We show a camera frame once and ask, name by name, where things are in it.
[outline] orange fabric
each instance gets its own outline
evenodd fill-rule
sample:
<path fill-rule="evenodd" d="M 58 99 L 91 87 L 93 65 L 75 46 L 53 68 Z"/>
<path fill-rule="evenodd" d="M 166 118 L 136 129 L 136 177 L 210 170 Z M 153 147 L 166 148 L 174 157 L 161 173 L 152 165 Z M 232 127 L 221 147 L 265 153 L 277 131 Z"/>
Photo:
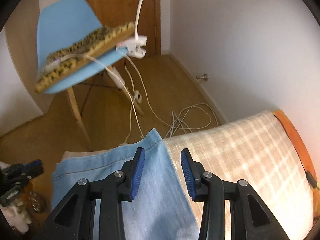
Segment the orange fabric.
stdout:
<path fill-rule="evenodd" d="M 289 118 L 280 109 L 274 111 L 273 115 L 282 124 L 285 132 L 288 135 L 288 138 L 290 139 L 290 141 L 292 142 L 294 148 L 298 153 L 298 156 L 300 158 L 300 161 L 305 171 L 310 171 L 312 176 L 317 180 L 316 171 L 312 164 L 308 150 L 304 145 L 297 130 L 295 129 L 293 124 L 290 122 Z M 314 217 L 320 216 L 320 192 L 318 189 L 313 189 L 313 214 L 314 214 Z"/>

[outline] denim fabric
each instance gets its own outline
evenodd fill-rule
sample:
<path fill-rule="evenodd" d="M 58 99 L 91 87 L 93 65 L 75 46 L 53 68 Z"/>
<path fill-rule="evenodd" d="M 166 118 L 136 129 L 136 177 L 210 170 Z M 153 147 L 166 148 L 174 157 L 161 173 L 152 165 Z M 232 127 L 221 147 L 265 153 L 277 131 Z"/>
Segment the denim fabric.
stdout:
<path fill-rule="evenodd" d="M 183 192 L 175 168 L 155 129 L 138 143 L 117 147 L 108 153 L 70 158 L 57 164 L 53 173 L 54 208 L 81 178 L 104 179 L 131 160 L 137 147 L 146 153 L 138 195 L 133 202 L 122 202 L 127 240 L 198 239 L 196 219 Z M 97 201 L 94 239 L 98 239 L 100 203 Z"/>

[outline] checkered blanket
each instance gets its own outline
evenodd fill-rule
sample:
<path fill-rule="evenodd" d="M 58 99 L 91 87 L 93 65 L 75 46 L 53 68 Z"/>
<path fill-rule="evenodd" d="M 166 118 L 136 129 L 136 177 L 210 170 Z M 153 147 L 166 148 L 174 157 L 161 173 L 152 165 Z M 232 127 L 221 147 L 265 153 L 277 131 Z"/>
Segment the checkered blanket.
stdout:
<path fill-rule="evenodd" d="M 188 195 L 180 152 L 188 148 L 223 180 L 246 179 L 267 204 L 291 240 L 303 239 L 313 224 L 313 195 L 297 152 L 274 115 L 264 111 L 219 128 L 164 140 L 178 177 Z M 188 198 L 200 225 L 202 203 Z M 226 201 L 226 239 L 231 238 L 230 207 Z"/>

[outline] white cable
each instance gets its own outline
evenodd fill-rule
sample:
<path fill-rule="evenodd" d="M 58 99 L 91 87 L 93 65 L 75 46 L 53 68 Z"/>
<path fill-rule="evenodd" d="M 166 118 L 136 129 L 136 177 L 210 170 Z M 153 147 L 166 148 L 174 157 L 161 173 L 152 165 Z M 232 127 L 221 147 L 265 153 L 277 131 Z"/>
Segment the white cable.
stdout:
<path fill-rule="evenodd" d="M 132 85 L 132 90 L 133 90 L 133 94 L 134 94 L 134 92 L 135 92 L 135 90 L 134 90 L 134 84 L 133 84 L 132 76 L 131 76 L 129 70 L 127 69 L 127 67 L 126 67 L 126 65 L 125 65 L 125 58 L 124 58 L 124 68 L 125 68 L 125 71 L 127 72 L 127 74 L 128 74 L 129 77 L 130 77 L 131 85 Z M 128 138 L 130 137 L 130 135 L 131 135 L 132 107 L 133 107 L 133 106 L 130 107 L 130 128 L 129 128 L 129 133 L 128 133 L 127 137 L 125 138 L 124 143 L 127 143 L 127 140 L 128 140 Z"/>
<path fill-rule="evenodd" d="M 66 59 L 68 58 L 72 58 L 72 57 L 83 57 L 83 58 L 87 58 L 89 60 L 92 60 L 96 63 L 98 63 L 99 65 L 101 65 L 102 67 L 104 67 L 106 69 L 106 71 L 108 71 L 109 74 L 111 74 L 112 76 L 114 76 L 116 79 L 119 80 L 119 82 L 122 84 L 122 86 L 124 87 L 124 90 L 128 93 L 129 95 L 129 98 L 130 98 L 130 101 L 131 101 L 131 104 L 132 104 L 132 107 L 133 107 L 133 111 L 134 111 L 134 115 L 136 116 L 136 120 L 137 120 L 137 124 L 138 124 L 138 127 L 139 127 L 139 130 L 140 130 L 140 133 L 141 133 L 141 136 L 142 138 L 144 138 L 143 136 L 143 133 L 141 131 L 141 128 L 140 128 L 140 125 L 139 125 L 139 121 L 138 121 L 138 117 L 137 117 L 137 113 L 136 113 L 136 109 L 134 108 L 134 104 L 133 104 L 133 101 L 132 101 L 132 97 L 131 97 L 131 94 L 130 92 L 128 91 L 128 89 L 125 87 L 125 85 L 123 84 L 123 82 L 121 81 L 121 79 L 116 75 L 114 74 L 110 69 L 107 68 L 107 66 L 105 66 L 101 61 L 97 60 L 96 58 L 94 57 L 91 57 L 89 55 L 85 55 L 85 54 L 68 54 L 64 57 L 61 58 L 61 61 L 65 61 Z"/>
<path fill-rule="evenodd" d="M 135 30 L 134 30 L 134 38 L 135 38 L 136 40 L 138 39 L 138 21 L 139 21 L 139 16 L 140 16 L 140 10 L 141 10 L 142 1 L 143 1 L 143 0 L 139 0 L 138 9 L 137 9 L 137 15 L 136 15 Z"/>
<path fill-rule="evenodd" d="M 208 104 L 206 104 L 206 103 L 199 103 L 199 104 L 195 104 L 195 105 L 192 105 L 192 106 L 189 106 L 189 107 L 186 107 L 186 108 L 182 109 L 182 110 L 180 111 L 180 113 L 179 113 L 176 121 L 175 121 L 175 118 L 174 118 L 174 116 L 173 116 L 174 113 L 172 112 L 172 118 L 173 118 L 172 124 L 167 124 L 167 123 L 166 123 L 165 121 L 163 121 L 160 117 L 158 117 L 158 116 L 156 115 L 156 113 L 153 111 L 153 109 L 152 109 L 152 107 L 151 107 L 151 105 L 150 105 L 150 103 L 149 103 L 149 99 L 148 99 L 148 94 L 147 94 L 146 87 L 145 87 L 145 85 L 144 85 L 144 83 L 143 83 L 141 74 L 140 74 L 139 70 L 137 69 L 136 65 L 133 63 L 133 61 L 132 61 L 125 53 L 123 53 L 122 51 L 120 51 L 120 50 L 118 50 L 118 49 L 117 49 L 116 51 L 117 51 L 119 54 L 121 54 L 122 56 L 124 56 L 127 60 L 129 60 L 129 62 L 131 63 L 131 65 L 132 65 L 132 66 L 135 68 L 135 70 L 137 71 L 137 73 L 138 73 L 138 75 L 139 75 L 139 77 L 140 77 L 140 80 L 141 80 L 143 89 L 144 89 L 144 91 L 145 91 L 145 93 L 146 93 L 147 103 L 148 103 L 151 111 L 152 111 L 153 114 L 155 115 L 155 117 L 156 117 L 158 120 L 160 120 L 163 124 L 165 124 L 165 125 L 167 125 L 167 126 L 170 127 L 170 130 L 172 130 L 172 132 L 171 132 L 171 134 L 170 134 L 170 137 L 174 135 L 174 133 L 175 133 L 175 131 L 176 131 L 177 129 L 181 129 L 181 130 L 184 130 L 184 129 L 185 129 L 185 128 L 182 126 L 182 124 L 184 124 L 184 125 L 187 126 L 187 124 L 184 122 L 184 118 L 185 118 L 186 115 L 188 114 L 189 110 L 192 109 L 192 108 L 198 108 L 198 109 L 202 110 L 203 112 L 205 112 L 205 113 L 209 116 L 210 122 L 209 122 L 207 125 L 205 125 L 205 126 L 203 126 L 203 127 L 199 127 L 199 128 L 190 128 L 190 127 L 187 126 L 187 128 L 188 128 L 188 130 L 189 130 L 190 132 L 191 132 L 192 130 L 204 129 L 204 128 L 208 127 L 208 126 L 211 124 L 212 119 L 211 119 L 210 115 L 209 115 L 204 109 L 202 109 L 201 107 L 199 107 L 200 105 L 207 106 L 207 107 L 211 110 L 211 112 L 212 112 L 212 114 L 213 114 L 213 116 L 214 116 L 214 118 L 215 118 L 216 124 L 217 124 L 217 126 L 219 126 L 219 124 L 218 124 L 218 119 L 217 119 L 217 117 L 216 117 L 216 114 L 214 113 L 214 111 L 212 110 L 212 108 L 211 108 Z M 180 119 L 180 116 L 181 116 L 181 114 L 183 113 L 183 111 L 185 111 L 185 110 L 187 110 L 187 112 L 186 112 L 186 114 L 184 115 L 184 117 L 183 117 L 182 120 L 181 120 L 181 119 Z M 179 122 L 178 127 L 174 127 L 174 125 L 175 125 L 176 122 Z"/>

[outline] wooden door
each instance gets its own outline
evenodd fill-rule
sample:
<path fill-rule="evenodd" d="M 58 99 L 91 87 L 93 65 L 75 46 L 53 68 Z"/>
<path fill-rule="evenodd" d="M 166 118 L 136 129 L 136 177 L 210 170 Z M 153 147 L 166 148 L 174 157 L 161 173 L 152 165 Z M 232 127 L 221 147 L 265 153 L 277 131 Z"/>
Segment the wooden door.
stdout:
<path fill-rule="evenodd" d="M 125 22 L 135 22 L 139 0 L 86 0 L 103 25 L 116 27 Z M 143 0 L 138 33 L 148 37 L 146 57 L 159 55 L 160 0 Z"/>

